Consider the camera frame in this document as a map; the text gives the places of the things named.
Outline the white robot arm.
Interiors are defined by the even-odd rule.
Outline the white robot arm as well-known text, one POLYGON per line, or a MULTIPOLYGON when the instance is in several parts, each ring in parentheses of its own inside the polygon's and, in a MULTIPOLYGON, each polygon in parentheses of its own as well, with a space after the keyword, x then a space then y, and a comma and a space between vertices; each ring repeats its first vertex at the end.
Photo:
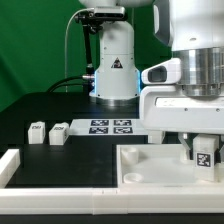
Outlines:
POLYGON ((224 134, 224 0, 79 0, 99 35, 91 97, 138 99, 154 144, 211 159, 224 134))

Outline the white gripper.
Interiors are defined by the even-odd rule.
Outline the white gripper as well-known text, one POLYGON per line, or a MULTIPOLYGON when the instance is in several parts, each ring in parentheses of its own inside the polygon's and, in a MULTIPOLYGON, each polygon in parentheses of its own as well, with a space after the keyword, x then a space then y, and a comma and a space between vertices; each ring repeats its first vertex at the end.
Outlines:
POLYGON ((178 139, 193 159, 191 133, 220 134, 218 148, 224 145, 224 95, 186 97, 175 85, 147 86, 140 94, 140 120, 145 129, 183 132, 178 139))

